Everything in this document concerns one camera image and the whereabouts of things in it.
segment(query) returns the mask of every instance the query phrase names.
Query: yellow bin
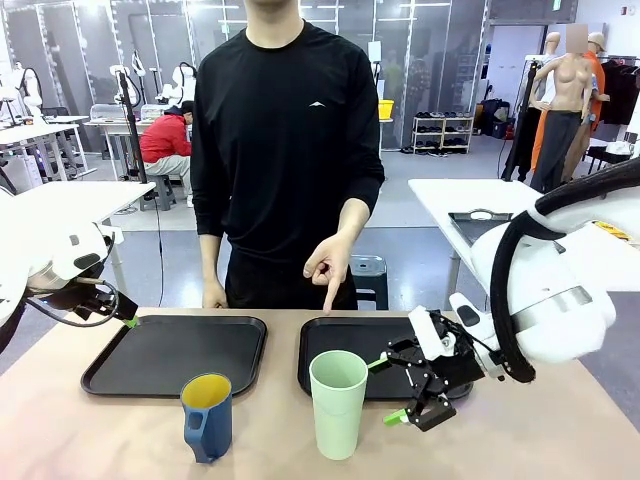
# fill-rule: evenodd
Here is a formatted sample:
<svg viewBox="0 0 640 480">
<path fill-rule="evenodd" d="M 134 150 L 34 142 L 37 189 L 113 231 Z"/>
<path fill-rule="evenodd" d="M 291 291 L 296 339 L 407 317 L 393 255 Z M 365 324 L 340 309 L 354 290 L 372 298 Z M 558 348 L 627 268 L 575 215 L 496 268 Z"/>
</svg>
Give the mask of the yellow bin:
<svg viewBox="0 0 640 480">
<path fill-rule="evenodd" d="M 380 120 L 390 120 L 391 110 L 393 110 L 393 100 L 380 100 L 378 102 Z"/>
</svg>

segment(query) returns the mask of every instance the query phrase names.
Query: black pants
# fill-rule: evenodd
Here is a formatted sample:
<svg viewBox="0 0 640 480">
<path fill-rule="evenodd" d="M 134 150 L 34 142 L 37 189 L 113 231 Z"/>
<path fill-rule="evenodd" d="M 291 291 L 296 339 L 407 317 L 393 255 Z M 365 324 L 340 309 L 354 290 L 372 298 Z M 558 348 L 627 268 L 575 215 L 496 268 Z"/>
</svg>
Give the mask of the black pants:
<svg viewBox="0 0 640 480">
<path fill-rule="evenodd" d="M 529 107 L 522 119 L 522 129 L 520 130 L 520 138 L 518 139 L 518 150 L 514 153 L 516 156 L 516 165 L 518 165 L 518 180 L 521 182 L 525 181 L 527 173 L 531 170 L 531 154 L 533 153 L 533 144 L 536 142 L 536 132 L 538 130 L 538 123 L 540 123 L 540 115 L 542 115 L 540 110 Z"/>
<path fill-rule="evenodd" d="M 548 193 L 560 186 L 564 161 L 581 122 L 580 112 L 551 110 L 547 113 L 544 140 L 531 188 Z"/>
<path fill-rule="evenodd" d="M 225 281 L 230 308 L 322 310 L 327 287 L 316 286 L 300 268 L 280 267 L 231 252 Z M 333 310 L 357 310 L 356 287 L 347 272 L 333 302 Z"/>
</svg>

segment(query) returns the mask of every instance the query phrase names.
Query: orange garment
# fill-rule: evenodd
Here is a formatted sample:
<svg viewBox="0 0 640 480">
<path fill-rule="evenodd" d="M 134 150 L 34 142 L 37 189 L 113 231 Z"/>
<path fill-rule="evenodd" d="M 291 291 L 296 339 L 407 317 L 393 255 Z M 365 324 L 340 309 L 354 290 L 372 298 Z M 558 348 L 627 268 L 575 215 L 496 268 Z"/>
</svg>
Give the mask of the orange garment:
<svg viewBox="0 0 640 480">
<path fill-rule="evenodd" d="M 531 152 L 531 170 L 536 171 L 540 150 L 542 149 L 542 141 L 544 140 L 544 124 L 547 122 L 547 112 L 543 111 L 538 122 L 538 130 L 536 130 L 536 141 L 533 143 L 533 151 Z"/>
<path fill-rule="evenodd" d="M 591 70 L 596 76 L 596 82 L 598 83 L 598 92 L 600 92 L 601 94 L 604 94 L 604 89 L 606 87 L 606 83 L 605 83 L 606 76 L 604 74 L 604 68 L 602 68 L 602 65 L 600 64 L 598 57 L 596 57 L 595 53 L 589 50 L 587 53 L 584 54 L 584 58 L 591 61 Z M 602 102 L 600 100 L 594 99 L 591 103 L 591 113 L 594 113 L 596 115 L 596 119 L 591 125 L 592 132 L 595 132 L 596 128 L 598 128 L 598 122 L 600 121 L 601 112 L 602 112 Z"/>
<path fill-rule="evenodd" d="M 604 93 L 604 88 L 606 86 L 606 76 L 604 74 L 604 69 L 596 57 L 596 54 L 589 50 L 584 54 L 584 58 L 591 61 L 591 70 L 596 76 L 596 82 L 598 83 L 598 92 Z M 591 103 L 591 113 L 596 115 L 596 119 L 591 125 L 591 131 L 595 132 L 596 128 L 598 128 L 598 122 L 600 122 L 600 113 L 602 112 L 602 102 L 600 100 L 592 100 Z M 547 120 L 547 112 L 542 112 L 540 115 L 540 123 L 538 123 L 538 130 L 536 131 L 536 141 L 533 144 L 533 151 L 531 152 L 531 170 L 536 171 L 536 166 L 538 165 L 538 157 L 540 157 L 540 150 L 542 149 L 542 141 L 544 140 L 544 124 Z"/>
</svg>

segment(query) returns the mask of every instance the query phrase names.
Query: plastic cup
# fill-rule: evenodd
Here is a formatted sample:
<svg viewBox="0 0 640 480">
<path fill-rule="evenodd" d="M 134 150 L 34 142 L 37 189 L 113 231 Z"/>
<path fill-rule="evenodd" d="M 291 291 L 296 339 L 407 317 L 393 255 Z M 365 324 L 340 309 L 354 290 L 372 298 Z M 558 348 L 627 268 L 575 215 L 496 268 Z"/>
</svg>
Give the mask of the plastic cup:
<svg viewBox="0 0 640 480">
<path fill-rule="evenodd" d="M 367 364 L 354 353 L 331 350 L 313 359 L 309 374 L 318 450 L 345 460 L 358 445 Z"/>
</svg>

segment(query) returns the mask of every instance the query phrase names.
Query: wooden tabletop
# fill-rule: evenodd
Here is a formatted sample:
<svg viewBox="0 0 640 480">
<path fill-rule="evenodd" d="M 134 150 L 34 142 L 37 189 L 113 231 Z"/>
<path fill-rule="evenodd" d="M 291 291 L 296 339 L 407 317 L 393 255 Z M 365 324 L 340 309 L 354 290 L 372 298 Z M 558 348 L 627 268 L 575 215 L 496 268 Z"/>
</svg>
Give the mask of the wooden tabletop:
<svg viewBox="0 0 640 480">
<path fill-rule="evenodd" d="M 0 478 L 638 478 L 640 435 L 578 362 L 540 367 L 531 385 L 481 380 L 457 404 L 456 417 L 427 433 L 382 424 L 400 404 L 366 404 L 354 457 L 327 460 L 315 446 L 311 400 L 296 379 L 300 327 L 318 314 L 141 311 L 216 313 L 255 316 L 269 329 L 256 385 L 234 400 L 233 445 L 225 457 L 212 466 L 194 462 L 178 400 L 106 399 L 80 388 L 119 322 L 89 330 L 58 326 L 0 377 Z"/>
</svg>

